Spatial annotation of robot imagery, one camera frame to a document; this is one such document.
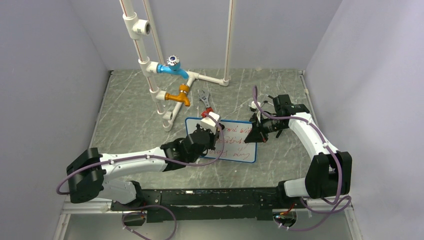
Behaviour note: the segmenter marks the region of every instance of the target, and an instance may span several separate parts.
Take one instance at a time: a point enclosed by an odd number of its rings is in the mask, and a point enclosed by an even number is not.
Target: orange faucet
[[[185,84],[181,84],[179,86],[179,94],[178,95],[171,95],[168,92],[165,94],[165,100],[172,100],[172,101],[176,101],[176,102],[180,102],[180,103],[184,103],[184,105],[186,107],[190,107],[190,101],[187,98],[187,94],[190,91],[190,87],[185,85]]]

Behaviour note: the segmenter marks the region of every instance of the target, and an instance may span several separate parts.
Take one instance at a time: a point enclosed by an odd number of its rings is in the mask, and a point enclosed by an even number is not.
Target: adjustable wrench
[[[208,114],[214,111],[211,105],[209,104],[209,91],[201,90],[201,91],[197,91],[197,93],[199,95],[199,100],[201,100],[204,103],[204,106],[206,107],[206,110],[201,113],[201,116],[204,118],[206,117],[205,114]]]

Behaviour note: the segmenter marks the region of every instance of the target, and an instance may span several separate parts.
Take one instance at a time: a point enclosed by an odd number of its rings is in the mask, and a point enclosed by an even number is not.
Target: marble tabletop
[[[215,78],[223,77],[222,69],[190,69]],[[186,136],[185,119],[197,117],[205,105],[198,101],[197,92],[208,89],[209,102],[214,111],[225,120],[248,121],[252,112],[248,104],[253,100],[252,87],[258,87],[258,99],[265,94],[289,94],[292,103],[305,104],[307,97],[297,69],[232,69],[228,86],[196,80],[188,97],[190,107],[182,106],[171,131],[166,132],[156,113],[149,94],[146,78],[140,69],[115,70],[109,79],[92,147],[101,153],[121,154],[145,151]],[[162,90],[177,93],[186,81],[180,76],[155,75]],[[175,102],[167,102],[172,109]],[[279,138],[269,134],[267,143],[258,143],[255,163],[219,160],[203,167],[185,167],[168,172],[143,172],[125,176],[135,180],[144,189],[180,188],[241,188],[275,187],[282,180],[302,178],[306,175],[310,159],[298,137],[289,129]]]

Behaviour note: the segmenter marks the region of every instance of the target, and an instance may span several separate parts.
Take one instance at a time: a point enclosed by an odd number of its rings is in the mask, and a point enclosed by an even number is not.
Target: faucet
[[[190,91],[190,87],[186,84],[181,84],[178,88],[178,95],[171,95],[168,92],[165,94],[165,100],[172,100],[180,103],[184,103],[186,107],[190,107],[190,100],[187,98],[187,94]]]
[[[171,55],[166,60],[166,64],[168,64],[168,66],[164,66],[162,64],[157,65],[156,70],[158,74],[167,73],[172,75],[180,75],[183,79],[189,78],[189,74],[180,68],[181,62],[178,56]]]

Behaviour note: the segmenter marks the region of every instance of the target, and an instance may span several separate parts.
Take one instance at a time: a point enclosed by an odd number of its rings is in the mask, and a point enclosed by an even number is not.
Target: whiteboard
[[[196,124],[200,124],[201,118],[187,117],[185,119],[185,129],[187,135],[196,130]],[[225,126],[222,131],[224,135],[224,150],[223,140],[219,138],[216,140],[215,150],[209,150],[207,155],[203,158],[214,159],[222,152],[221,160],[237,161],[243,163],[254,163],[256,161],[257,143],[245,143],[246,136],[252,130],[252,123],[249,121],[233,121],[221,120],[221,124]]]

